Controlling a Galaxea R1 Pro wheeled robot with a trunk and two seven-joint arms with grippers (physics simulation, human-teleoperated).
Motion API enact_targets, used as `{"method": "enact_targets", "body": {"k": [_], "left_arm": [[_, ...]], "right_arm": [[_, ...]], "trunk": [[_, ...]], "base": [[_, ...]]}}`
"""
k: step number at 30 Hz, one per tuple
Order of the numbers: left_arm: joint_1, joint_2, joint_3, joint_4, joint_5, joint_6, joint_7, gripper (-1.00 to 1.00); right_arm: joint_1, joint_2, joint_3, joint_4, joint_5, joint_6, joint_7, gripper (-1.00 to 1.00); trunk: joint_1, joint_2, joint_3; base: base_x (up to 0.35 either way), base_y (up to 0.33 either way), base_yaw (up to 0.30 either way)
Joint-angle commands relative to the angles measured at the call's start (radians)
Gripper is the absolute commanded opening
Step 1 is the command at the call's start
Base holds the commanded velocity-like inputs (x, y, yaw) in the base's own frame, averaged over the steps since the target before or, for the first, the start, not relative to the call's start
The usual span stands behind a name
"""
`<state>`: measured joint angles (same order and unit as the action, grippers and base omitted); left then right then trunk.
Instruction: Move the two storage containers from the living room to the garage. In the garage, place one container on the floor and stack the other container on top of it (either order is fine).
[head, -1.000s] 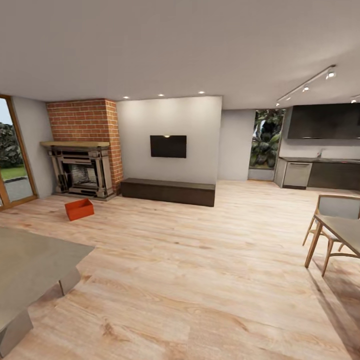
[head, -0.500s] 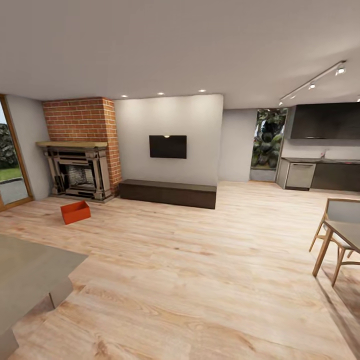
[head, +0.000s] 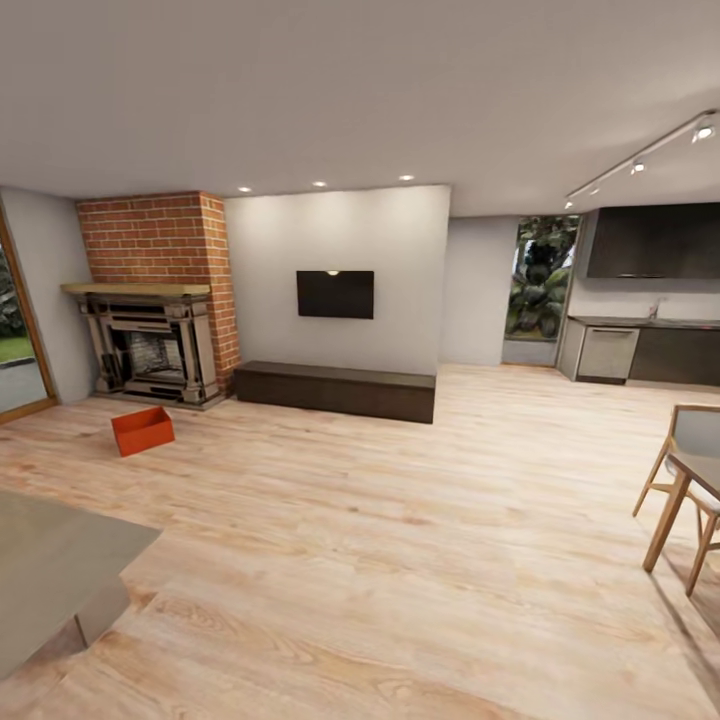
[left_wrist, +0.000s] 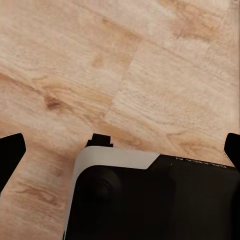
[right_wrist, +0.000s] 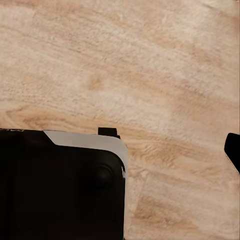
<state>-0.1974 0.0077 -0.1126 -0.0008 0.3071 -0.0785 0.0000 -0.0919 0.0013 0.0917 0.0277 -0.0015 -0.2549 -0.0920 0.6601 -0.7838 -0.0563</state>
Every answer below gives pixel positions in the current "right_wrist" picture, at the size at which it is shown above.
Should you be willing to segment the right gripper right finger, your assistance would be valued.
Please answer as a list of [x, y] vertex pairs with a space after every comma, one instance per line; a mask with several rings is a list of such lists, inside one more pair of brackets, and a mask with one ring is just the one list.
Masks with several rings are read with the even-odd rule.
[[235, 133], [229, 133], [225, 145], [224, 151], [237, 168], [240, 173], [240, 135]]

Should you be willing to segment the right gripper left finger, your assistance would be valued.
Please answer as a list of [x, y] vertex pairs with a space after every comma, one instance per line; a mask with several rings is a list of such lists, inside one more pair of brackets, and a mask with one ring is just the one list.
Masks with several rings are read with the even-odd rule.
[[21, 133], [0, 138], [0, 193], [26, 152]]

